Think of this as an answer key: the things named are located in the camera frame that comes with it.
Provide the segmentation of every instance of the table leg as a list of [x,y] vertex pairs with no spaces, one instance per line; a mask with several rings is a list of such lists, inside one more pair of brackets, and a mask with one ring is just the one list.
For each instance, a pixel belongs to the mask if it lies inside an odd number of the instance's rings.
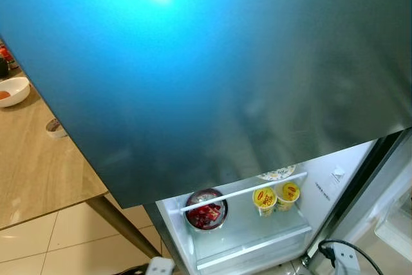
[[86,201],[122,236],[139,248],[149,258],[162,256],[144,235],[105,196],[97,196]]

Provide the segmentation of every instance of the metal bowl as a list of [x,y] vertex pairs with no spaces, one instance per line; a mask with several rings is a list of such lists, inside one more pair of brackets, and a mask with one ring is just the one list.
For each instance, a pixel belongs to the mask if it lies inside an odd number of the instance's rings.
[[[223,196],[223,194],[220,191],[217,191],[213,188],[197,191],[197,192],[193,193],[189,197],[189,199],[187,199],[186,206],[190,206],[190,205],[193,205],[193,204],[197,204],[199,202],[207,201],[207,200],[216,198],[218,196]],[[221,200],[221,201],[215,202],[214,204],[220,206],[220,210],[219,210],[220,215],[217,217],[216,220],[211,220],[210,224],[204,225],[202,228],[195,226],[192,219],[189,218],[189,212],[190,211],[185,212],[185,217],[186,217],[187,222],[189,222],[190,226],[195,231],[210,231],[210,230],[213,230],[213,229],[220,228],[223,225],[223,222],[226,220],[226,217],[227,217],[227,210],[228,210],[227,201],[226,200]]]

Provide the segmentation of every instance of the beige tile floor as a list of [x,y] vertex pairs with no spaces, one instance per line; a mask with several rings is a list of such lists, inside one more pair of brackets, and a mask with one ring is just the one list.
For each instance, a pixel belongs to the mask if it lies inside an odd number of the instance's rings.
[[[143,207],[123,212],[164,256],[170,257]],[[110,275],[148,262],[148,257],[87,204],[0,231],[0,275]],[[299,269],[297,261],[265,275],[300,274],[295,268]]]

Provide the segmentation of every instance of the power cord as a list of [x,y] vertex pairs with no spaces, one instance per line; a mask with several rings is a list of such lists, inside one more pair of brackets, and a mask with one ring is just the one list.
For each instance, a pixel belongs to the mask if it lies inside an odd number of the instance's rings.
[[328,258],[329,260],[331,260],[332,262],[332,266],[335,267],[335,253],[333,252],[333,249],[331,249],[330,247],[323,247],[324,244],[327,243],[341,243],[343,245],[349,246],[353,249],[355,249],[357,252],[359,252],[361,255],[363,255],[373,266],[373,268],[378,272],[379,275],[384,275],[384,273],[382,273],[382,271],[380,270],[380,268],[377,266],[377,264],[375,262],[373,262],[373,260],[366,254],[366,252],[364,252],[362,249],[358,248],[357,246],[354,246],[353,244],[343,241],[343,240],[336,240],[336,239],[329,239],[329,240],[323,240],[320,241],[319,244],[317,245],[317,248],[319,249],[319,251],[321,253],[323,253],[323,255]]

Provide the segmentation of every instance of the white plate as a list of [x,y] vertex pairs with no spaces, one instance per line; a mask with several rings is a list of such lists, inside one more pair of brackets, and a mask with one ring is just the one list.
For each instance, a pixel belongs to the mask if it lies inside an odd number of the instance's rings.
[[282,180],[289,175],[291,175],[295,171],[296,165],[282,167],[281,169],[277,169],[275,171],[267,172],[258,175],[257,177],[262,178],[264,180]]

